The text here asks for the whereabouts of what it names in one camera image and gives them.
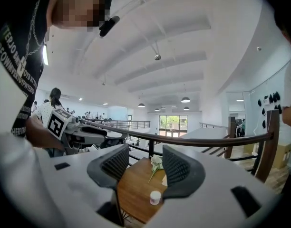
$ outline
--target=wooden table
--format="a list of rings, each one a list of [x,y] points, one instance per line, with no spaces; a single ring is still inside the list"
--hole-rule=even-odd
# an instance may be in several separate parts
[[[155,190],[163,193],[167,188],[162,185],[164,170],[157,171],[148,183],[151,175],[151,161],[142,158],[127,168],[117,187],[121,209],[142,223],[147,223],[162,206],[162,202],[150,204],[150,193]]]

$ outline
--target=black t-shirt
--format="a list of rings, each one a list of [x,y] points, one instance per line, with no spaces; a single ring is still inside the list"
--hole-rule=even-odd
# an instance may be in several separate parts
[[[5,97],[10,91],[18,91],[18,101],[25,102],[18,106],[18,116],[10,131],[16,136],[25,136],[26,120],[31,114],[32,103],[35,99],[39,78],[43,71],[43,46],[33,55],[29,55],[26,63],[22,59],[26,54],[26,45],[32,14],[38,0],[0,0],[0,74],[9,81],[3,90]],[[47,31],[46,13],[49,0],[40,0],[35,19],[35,33],[39,44]],[[29,41],[29,52],[38,48],[33,33]],[[7,112],[1,112],[5,118]]]

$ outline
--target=window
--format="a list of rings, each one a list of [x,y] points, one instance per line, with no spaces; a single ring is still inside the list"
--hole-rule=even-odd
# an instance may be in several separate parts
[[[159,135],[178,138],[188,132],[188,116],[159,116]]]

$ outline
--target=paper cup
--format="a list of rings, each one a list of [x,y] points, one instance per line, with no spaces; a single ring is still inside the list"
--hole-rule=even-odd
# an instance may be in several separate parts
[[[150,204],[157,205],[159,204],[161,198],[161,193],[159,191],[153,191],[150,194]]]

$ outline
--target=polka dot shirt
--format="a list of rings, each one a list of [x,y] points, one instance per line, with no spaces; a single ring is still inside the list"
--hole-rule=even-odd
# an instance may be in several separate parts
[[[38,118],[42,117],[43,126],[47,128],[51,112],[53,110],[60,109],[60,108],[63,109],[62,106],[58,106],[58,105],[56,105],[56,108],[54,108],[53,106],[51,106],[50,102],[46,102],[40,105],[40,107],[38,107],[37,110],[35,110],[32,115],[37,115]]]

